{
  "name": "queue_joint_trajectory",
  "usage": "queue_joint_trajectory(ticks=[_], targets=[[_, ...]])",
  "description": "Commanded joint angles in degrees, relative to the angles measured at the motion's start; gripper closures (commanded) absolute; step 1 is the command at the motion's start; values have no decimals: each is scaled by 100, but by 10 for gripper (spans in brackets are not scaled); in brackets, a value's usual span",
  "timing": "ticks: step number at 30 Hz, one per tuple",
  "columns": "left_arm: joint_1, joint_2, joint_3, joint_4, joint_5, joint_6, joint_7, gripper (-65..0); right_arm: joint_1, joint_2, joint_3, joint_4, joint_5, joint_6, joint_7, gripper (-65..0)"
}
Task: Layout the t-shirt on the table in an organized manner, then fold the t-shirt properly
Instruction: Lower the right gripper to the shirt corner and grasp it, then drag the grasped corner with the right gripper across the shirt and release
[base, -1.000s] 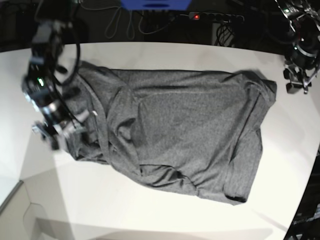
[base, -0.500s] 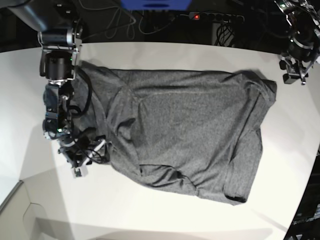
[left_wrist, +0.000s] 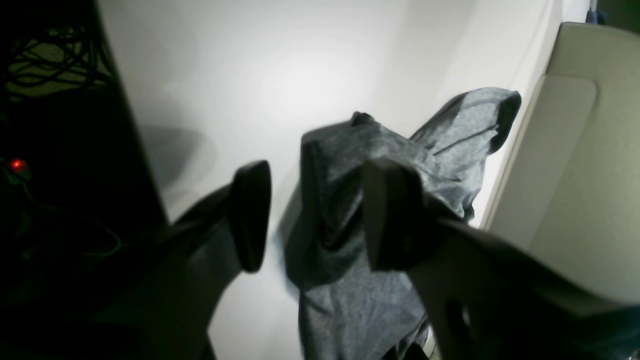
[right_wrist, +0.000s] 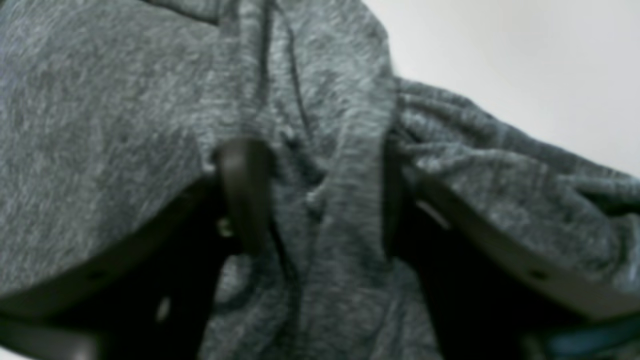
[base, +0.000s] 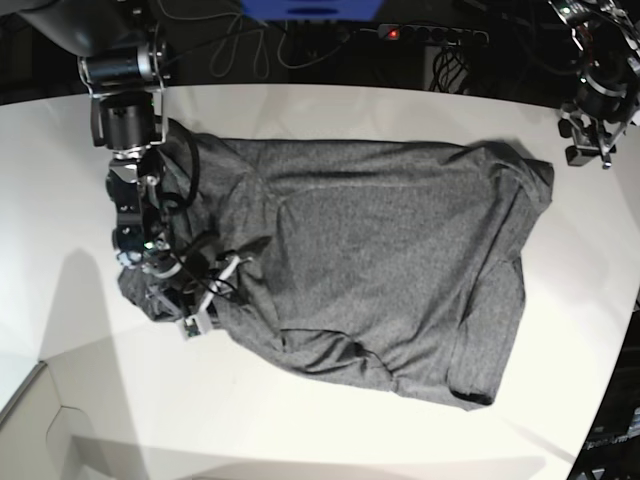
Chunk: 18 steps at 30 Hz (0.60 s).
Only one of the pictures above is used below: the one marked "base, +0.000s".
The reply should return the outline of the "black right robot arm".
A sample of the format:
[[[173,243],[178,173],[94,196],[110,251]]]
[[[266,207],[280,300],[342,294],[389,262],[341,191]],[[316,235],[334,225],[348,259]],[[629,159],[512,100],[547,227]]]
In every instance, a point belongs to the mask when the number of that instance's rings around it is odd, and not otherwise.
[[[112,1],[24,1],[18,12],[77,57],[91,97],[92,141],[112,155],[105,188],[116,211],[122,294],[155,322],[201,330],[215,316],[215,297],[237,298],[228,279],[240,255],[210,260],[214,229],[178,231],[203,171],[195,137],[164,110],[169,60],[160,29]]]

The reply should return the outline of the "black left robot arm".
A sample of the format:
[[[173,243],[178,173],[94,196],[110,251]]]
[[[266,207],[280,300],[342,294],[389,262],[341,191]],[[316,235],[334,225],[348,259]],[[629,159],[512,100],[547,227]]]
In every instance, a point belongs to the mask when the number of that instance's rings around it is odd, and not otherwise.
[[[574,98],[560,107],[558,130],[572,144],[567,164],[612,165],[616,145],[639,124],[639,25],[617,1],[552,1],[579,50]]]

